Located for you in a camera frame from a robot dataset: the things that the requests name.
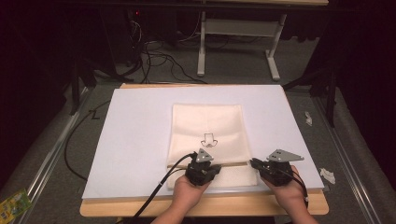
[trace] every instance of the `wrist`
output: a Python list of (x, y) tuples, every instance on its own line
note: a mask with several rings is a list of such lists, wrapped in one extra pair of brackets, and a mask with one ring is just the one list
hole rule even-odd
[(305, 207), (304, 203), (291, 203), (287, 209), (285, 208), (285, 210), (289, 214), (293, 224), (317, 223), (315, 219), (311, 216), (311, 214), (309, 214), (308, 209)]
[(178, 203), (171, 203), (168, 209), (171, 210), (173, 213), (182, 216), (185, 216), (191, 210), (189, 206)]

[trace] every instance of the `human hand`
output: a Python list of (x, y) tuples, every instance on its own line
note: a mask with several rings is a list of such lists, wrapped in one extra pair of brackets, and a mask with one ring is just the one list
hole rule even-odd
[(171, 207), (187, 213), (201, 200), (202, 194), (209, 187), (210, 182), (202, 186), (194, 186), (185, 176), (181, 176), (175, 183), (174, 196)]
[[(295, 166), (292, 165), (291, 169), (298, 174)], [(301, 180), (296, 174), (294, 174), (294, 177)], [(279, 187), (274, 186), (264, 178), (262, 178), (262, 181), (273, 191), (277, 202), (286, 211), (290, 210), (295, 203), (304, 203), (303, 188), (296, 181), (291, 180), (288, 185)]]
[[(298, 171), (295, 166), (291, 166), (295, 178), (302, 181), (298, 176)], [(304, 223), (304, 224), (316, 224), (317, 221), (309, 214), (304, 202), (304, 191), (303, 187), (296, 181), (291, 180), (289, 184), (285, 186), (276, 187), (264, 178), (262, 181), (273, 191), (276, 196), (276, 200), (281, 207), (290, 215), (293, 223)]]

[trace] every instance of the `cloth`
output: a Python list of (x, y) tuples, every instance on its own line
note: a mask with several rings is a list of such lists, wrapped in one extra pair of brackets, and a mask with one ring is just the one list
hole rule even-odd
[[(214, 160), (212, 165), (222, 168), (212, 181), (211, 188), (257, 185), (256, 171), (251, 168), (248, 138), (241, 105), (174, 105), (172, 136), (167, 166), (174, 165), (183, 156), (202, 148)], [(179, 166), (187, 167), (191, 160)], [(184, 171), (168, 178), (172, 189)]]

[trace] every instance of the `metal stand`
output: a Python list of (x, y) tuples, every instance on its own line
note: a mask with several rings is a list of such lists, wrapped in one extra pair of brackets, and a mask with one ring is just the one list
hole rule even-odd
[(206, 19), (203, 11), (201, 14), (201, 46), (198, 55), (198, 77), (205, 75), (205, 35), (249, 35), (249, 36), (269, 36), (273, 38), (271, 49), (265, 51), (265, 56), (270, 67), (271, 76), (274, 81), (279, 81), (274, 54), (283, 26), (286, 14), (282, 14), (279, 21), (236, 21), (236, 20), (214, 20)]

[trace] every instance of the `black plastic part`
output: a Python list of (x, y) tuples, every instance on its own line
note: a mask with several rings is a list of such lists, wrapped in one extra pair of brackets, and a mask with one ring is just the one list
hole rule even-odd
[(194, 152), (192, 161), (189, 163), (186, 170), (186, 177), (195, 186), (202, 186), (207, 182), (212, 181), (215, 175), (220, 173), (221, 166), (210, 166), (210, 161), (196, 162), (197, 154)]
[(276, 187), (285, 186), (292, 180), (293, 171), (290, 163), (277, 161), (260, 161), (253, 158), (250, 161), (251, 167), (259, 170), (260, 176)]

